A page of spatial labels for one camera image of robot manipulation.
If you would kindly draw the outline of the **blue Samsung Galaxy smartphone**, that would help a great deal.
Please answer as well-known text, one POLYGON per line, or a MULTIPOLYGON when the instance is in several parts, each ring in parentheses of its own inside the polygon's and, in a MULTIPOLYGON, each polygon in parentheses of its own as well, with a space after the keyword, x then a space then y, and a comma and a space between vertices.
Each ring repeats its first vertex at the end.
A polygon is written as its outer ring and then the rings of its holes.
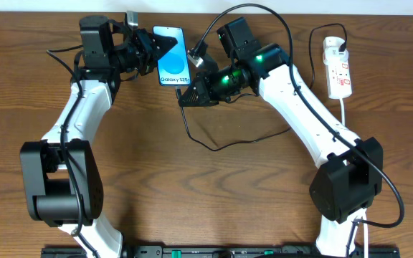
POLYGON ((188 86, 191 75, 187 58, 184 30, 181 27, 154 26, 159 36, 173 37, 177 44, 158 61, 159 84, 165 87, 188 86))

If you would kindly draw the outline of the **white USB charger plug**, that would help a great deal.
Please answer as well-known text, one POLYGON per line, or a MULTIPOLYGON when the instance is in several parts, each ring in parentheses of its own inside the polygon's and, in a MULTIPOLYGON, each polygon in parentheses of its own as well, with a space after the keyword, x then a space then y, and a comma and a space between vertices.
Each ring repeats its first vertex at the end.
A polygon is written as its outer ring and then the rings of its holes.
POLYGON ((349 53, 347 49, 341 50, 340 47, 325 47, 323 52, 323 63, 333 65, 337 62, 347 62, 349 53))

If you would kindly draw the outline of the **white power strip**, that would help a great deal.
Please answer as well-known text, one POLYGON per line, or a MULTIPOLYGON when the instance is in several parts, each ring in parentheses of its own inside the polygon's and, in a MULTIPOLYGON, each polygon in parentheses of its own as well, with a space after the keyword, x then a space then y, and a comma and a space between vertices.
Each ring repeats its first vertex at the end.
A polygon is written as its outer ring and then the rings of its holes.
MULTIPOLYGON (((343 50, 346 49, 346 41, 340 37, 326 37, 323 40, 323 51, 325 47, 340 47, 343 50)), ((351 96, 352 82, 349 67, 348 61, 325 65, 330 99, 344 99, 351 96)))

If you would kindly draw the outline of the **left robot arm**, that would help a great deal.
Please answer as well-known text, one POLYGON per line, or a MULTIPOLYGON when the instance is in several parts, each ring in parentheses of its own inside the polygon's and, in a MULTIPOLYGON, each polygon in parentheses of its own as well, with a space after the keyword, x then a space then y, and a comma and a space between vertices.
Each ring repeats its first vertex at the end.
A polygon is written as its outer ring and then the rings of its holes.
POLYGON ((80 245, 72 257, 131 257, 125 237, 103 213, 103 183, 91 145, 121 75, 134 80, 151 73, 177 40, 139 28, 132 11, 122 22, 86 16, 79 27, 82 42, 67 69, 67 104, 42 139, 24 143, 19 152, 27 210, 80 245))

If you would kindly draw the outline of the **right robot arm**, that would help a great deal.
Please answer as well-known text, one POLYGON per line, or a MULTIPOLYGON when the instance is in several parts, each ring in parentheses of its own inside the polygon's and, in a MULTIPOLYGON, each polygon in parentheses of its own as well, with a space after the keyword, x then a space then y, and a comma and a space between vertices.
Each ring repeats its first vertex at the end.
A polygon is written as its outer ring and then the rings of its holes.
POLYGON ((323 256, 353 254, 356 228, 382 188, 383 148, 362 140, 338 121, 300 77, 292 57, 278 44, 261 46, 242 17, 217 30, 231 65, 219 69, 200 41, 187 57, 200 72, 179 97, 179 105, 231 102, 246 87, 275 108, 294 130, 318 169, 310 197, 322 215, 315 241, 323 256))

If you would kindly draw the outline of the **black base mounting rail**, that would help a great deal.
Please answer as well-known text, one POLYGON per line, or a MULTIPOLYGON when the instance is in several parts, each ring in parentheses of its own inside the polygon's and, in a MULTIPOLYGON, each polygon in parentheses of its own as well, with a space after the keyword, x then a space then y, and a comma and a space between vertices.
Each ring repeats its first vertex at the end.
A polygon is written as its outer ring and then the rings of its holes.
MULTIPOLYGON (((372 247, 368 251, 372 258, 399 258, 397 247, 372 247)), ((215 258, 215 257, 328 257, 322 255, 314 246, 285 245, 281 247, 161 247, 139 246, 127 248, 121 257, 130 258, 215 258)), ((88 257, 79 247, 45 247, 41 249, 42 258, 88 257)), ((366 257, 362 247, 356 247, 348 257, 366 257)))

